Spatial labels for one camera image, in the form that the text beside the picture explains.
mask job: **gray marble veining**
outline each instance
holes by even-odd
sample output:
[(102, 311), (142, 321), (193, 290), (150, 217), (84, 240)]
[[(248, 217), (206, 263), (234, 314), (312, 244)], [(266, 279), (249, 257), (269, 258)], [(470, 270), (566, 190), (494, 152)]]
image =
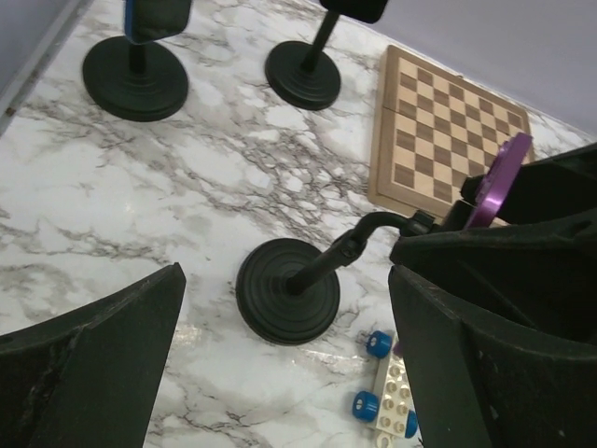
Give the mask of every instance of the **gray marble veining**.
[[(373, 446), (350, 403), (376, 370), (363, 341), (394, 326), (396, 236), (379, 231), (339, 272), (340, 313), (316, 342), (264, 343), (233, 294), (258, 244), (287, 236), (324, 248), (373, 210), (368, 154), (389, 39), (340, 20), (327, 53), (343, 87), (325, 111), (284, 104), (263, 75), (274, 45), (311, 40), (322, 17), (306, 0), (195, 2), (187, 31), (165, 42), (188, 71), (187, 104), (144, 124), (105, 114), (82, 85), (86, 52), (122, 28), (122, 2), (96, 0), (0, 140), (0, 334), (173, 261), (187, 275), (146, 448)], [(540, 157), (590, 141), (538, 113), (532, 126)]]

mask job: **stand pole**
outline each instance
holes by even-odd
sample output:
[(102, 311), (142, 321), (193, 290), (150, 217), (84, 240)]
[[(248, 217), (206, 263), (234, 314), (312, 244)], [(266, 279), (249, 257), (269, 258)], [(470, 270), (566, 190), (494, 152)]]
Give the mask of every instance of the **stand pole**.
[(334, 31), (334, 27), (336, 26), (339, 18), (340, 14), (337, 12), (328, 11), (326, 13), (324, 21), (322, 22), (321, 26), (319, 27), (319, 31), (315, 36), (315, 40), (313, 41), (309, 52), (300, 65), (303, 70), (312, 72), (315, 69), (317, 62), (319, 61), (319, 56), (324, 50), (327, 40), (332, 34), (332, 31)]
[(142, 75), (147, 69), (146, 46), (129, 45), (129, 67), (136, 75)]
[(374, 212), (362, 217), (354, 229), (347, 231), (332, 246), (314, 259), (308, 266), (286, 280), (286, 290), (299, 296), (306, 289), (319, 282), (341, 266), (348, 266), (358, 259), (367, 246), (367, 239), (379, 227), (400, 229), (409, 220), (390, 212)]

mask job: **checkered pattern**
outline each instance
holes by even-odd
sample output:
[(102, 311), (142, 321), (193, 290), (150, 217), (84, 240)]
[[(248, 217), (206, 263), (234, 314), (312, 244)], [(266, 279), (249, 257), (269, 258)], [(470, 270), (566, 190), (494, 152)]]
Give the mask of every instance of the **checkered pattern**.
[(404, 58), (398, 66), (393, 182), (452, 204), (524, 132), (522, 117)]

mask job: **black stand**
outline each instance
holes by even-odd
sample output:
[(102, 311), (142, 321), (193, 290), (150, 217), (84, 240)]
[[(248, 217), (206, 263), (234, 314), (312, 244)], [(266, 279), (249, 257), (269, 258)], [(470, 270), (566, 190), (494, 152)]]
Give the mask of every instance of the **black stand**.
[(330, 107), (340, 94), (340, 72), (324, 53), (340, 14), (328, 11), (312, 45), (288, 41), (276, 46), (265, 62), (265, 76), (286, 102), (307, 110)]
[(371, 213), (323, 253), (289, 238), (260, 245), (246, 258), (236, 279), (243, 319), (271, 343), (299, 345), (321, 336), (340, 305), (335, 271), (358, 259), (379, 227), (401, 229), (410, 222), (393, 213)]
[(131, 121), (157, 121), (177, 112), (187, 100), (183, 65), (155, 42), (134, 45), (111, 37), (95, 45), (83, 62), (83, 82), (106, 112)]

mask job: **white lego brick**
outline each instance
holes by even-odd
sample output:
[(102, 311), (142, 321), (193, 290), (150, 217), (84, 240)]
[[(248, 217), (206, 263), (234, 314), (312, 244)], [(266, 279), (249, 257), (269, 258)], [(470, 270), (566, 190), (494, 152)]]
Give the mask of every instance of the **white lego brick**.
[[(397, 335), (390, 331), (387, 334), (393, 338), (394, 349), (398, 342)], [(387, 357), (380, 359), (371, 391), (380, 401), (380, 411), (376, 419), (369, 424), (376, 429), (378, 448), (391, 447), (394, 438), (405, 437), (409, 410), (414, 409), (404, 360), (394, 355), (393, 349)]]

